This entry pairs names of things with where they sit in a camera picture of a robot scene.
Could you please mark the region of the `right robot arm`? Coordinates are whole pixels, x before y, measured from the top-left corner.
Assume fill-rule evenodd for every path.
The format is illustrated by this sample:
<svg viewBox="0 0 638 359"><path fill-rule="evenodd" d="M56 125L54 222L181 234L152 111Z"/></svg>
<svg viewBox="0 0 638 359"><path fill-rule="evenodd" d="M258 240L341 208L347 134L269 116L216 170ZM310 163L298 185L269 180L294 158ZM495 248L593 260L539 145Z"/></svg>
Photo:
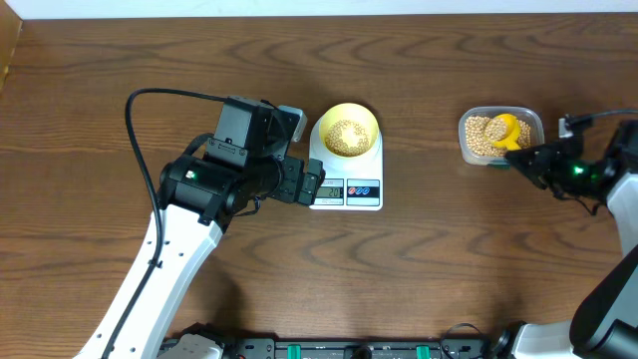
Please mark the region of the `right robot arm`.
<svg viewBox="0 0 638 359"><path fill-rule="evenodd" d="M637 359L637 123L622 122L600 159L582 158L585 126L561 124L561 136L505 158L535 186L558 200L591 200L605 208L619 261L578 305L572 318L522 322L503 332L496 358Z"/></svg>

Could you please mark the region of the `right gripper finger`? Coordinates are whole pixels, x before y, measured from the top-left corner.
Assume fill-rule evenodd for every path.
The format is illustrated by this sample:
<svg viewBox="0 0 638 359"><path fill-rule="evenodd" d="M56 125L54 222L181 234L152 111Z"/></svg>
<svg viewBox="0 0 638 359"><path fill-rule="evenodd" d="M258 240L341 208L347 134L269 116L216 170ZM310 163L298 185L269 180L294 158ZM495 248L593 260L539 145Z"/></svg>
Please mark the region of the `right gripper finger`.
<svg viewBox="0 0 638 359"><path fill-rule="evenodd" d="M509 164L539 189L547 189L551 181L547 178L549 161L547 160L508 160Z"/></svg>
<svg viewBox="0 0 638 359"><path fill-rule="evenodd" d="M562 152L561 144L552 143L509 151L504 158L511 166L517 168L548 167Z"/></svg>

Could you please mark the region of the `yellow measuring scoop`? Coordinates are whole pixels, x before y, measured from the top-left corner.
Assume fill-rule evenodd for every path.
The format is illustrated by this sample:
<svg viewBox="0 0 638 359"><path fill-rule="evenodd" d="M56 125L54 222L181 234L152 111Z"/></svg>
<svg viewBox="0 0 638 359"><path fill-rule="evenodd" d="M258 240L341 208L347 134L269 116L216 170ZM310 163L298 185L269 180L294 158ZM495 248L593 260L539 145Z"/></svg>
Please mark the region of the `yellow measuring scoop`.
<svg viewBox="0 0 638 359"><path fill-rule="evenodd" d="M489 120L483 130L484 137L496 148L520 150L518 139L521 128L516 116L501 114Z"/></svg>

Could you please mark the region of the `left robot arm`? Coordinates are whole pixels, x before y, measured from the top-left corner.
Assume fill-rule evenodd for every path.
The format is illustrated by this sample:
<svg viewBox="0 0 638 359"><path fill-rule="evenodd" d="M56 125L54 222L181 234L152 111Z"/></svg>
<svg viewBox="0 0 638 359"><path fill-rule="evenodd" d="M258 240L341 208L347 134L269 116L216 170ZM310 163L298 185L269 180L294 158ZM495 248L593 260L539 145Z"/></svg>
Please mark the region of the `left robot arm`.
<svg viewBox="0 0 638 359"><path fill-rule="evenodd" d="M147 234L81 358L155 358L195 274L230 222L270 197L310 206L325 173L288 156L304 112L241 97L224 99L215 133L196 137L152 187Z"/></svg>

